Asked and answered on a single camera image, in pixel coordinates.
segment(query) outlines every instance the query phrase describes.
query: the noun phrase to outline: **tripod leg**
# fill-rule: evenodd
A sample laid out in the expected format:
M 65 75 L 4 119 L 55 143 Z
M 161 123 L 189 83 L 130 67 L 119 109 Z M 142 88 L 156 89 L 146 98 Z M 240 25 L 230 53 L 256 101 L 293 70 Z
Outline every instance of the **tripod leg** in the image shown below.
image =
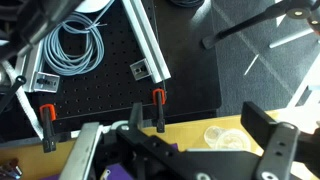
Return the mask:
M 243 29 L 256 25 L 260 22 L 266 21 L 268 19 L 273 19 L 284 15 L 286 13 L 286 9 L 289 6 L 288 0 L 283 0 L 277 4 L 274 4 L 268 7 L 263 13 L 260 13 L 240 24 L 237 24 L 229 29 L 220 31 L 216 35 L 207 36 L 202 39 L 202 44 L 205 49 L 211 49 L 218 41 L 226 38 L 227 36 L 237 33 Z

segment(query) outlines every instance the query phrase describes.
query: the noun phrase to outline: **gray cable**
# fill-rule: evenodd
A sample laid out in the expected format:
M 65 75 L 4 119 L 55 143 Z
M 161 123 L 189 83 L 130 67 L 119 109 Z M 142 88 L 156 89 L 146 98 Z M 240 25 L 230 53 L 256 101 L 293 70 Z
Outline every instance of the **gray cable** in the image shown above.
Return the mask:
M 79 30 L 68 23 L 80 23 L 85 28 Z M 59 41 L 59 32 L 63 28 L 71 34 L 85 34 L 85 52 L 81 55 L 66 54 Z M 104 56 L 104 45 L 97 24 L 81 13 L 72 13 L 59 24 L 43 42 L 43 57 L 53 71 L 64 76 L 84 74 L 95 69 Z

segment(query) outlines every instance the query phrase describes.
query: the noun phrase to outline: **black cable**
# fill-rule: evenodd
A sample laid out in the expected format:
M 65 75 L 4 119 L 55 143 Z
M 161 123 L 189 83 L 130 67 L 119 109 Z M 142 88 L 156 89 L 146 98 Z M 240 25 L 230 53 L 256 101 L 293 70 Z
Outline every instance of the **black cable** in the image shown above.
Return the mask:
M 204 0 L 170 0 L 173 4 L 185 7 L 185 8 L 191 8 L 196 7 L 201 4 L 203 4 Z

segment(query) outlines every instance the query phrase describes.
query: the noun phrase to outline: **wooden table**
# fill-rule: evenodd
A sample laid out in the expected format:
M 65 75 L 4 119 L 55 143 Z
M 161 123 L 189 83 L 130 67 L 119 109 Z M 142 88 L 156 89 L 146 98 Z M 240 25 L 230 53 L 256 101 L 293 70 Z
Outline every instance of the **wooden table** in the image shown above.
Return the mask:
M 297 125 L 305 132 L 312 133 L 317 127 L 315 121 L 320 120 L 320 115 L 316 112 L 320 112 L 320 106 L 269 111 L 268 114 L 279 121 L 290 119 L 290 123 Z M 184 151 L 187 148 L 209 148 L 204 141 L 203 134 L 210 126 L 219 126 L 225 129 L 239 129 L 249 136 L 240 124 L 240 116 L 171 124 L 166 126 L 166 133 L 164 134 L 157 134 L 155 128 L 146 128 L 143 132 L 147 135 L 157 135 L 170 144 L 178 143 L 179 151 Z M 249 136 L 249 138 L 251 141 L 251 151 L 261 155 L 263 152 L 262 149 L 251 136 Z M 24 173 L 23 179 L 39 179 L 59 174 L 74 142 L 75 141 L 69 141 L 57 144 L 57 151 L 48 154 L 43 153 L 41 145 L 0 150 L 0 163 L 12 158 L 18 158 L 19 166 Z M 302 179 L 317 179 L 301 163 L 294 163 L 292 173 Z

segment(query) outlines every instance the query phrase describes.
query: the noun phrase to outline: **screw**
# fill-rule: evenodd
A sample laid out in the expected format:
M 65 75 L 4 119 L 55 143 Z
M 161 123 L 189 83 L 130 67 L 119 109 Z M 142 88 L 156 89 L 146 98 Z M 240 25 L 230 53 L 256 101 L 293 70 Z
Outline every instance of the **screw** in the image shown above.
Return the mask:
M 127 126 L 127 125 L 121 126 L 121 129 L 124 130 L 124 131 L 128 131 L 129 130 L 129 126 Z
M 296 16 L 301 16 L 303 13 L 301 12 L 301 11 L 296 11 L 296 12 L 294 12 L 294 15 L 296 15 Z
M 263 180 L 279 180 L 276 175 L 268 171 L 262 172 L 261 176 Z
M 210 176 L 206 173 L 197 173 L 196 180 L 211 180 Z

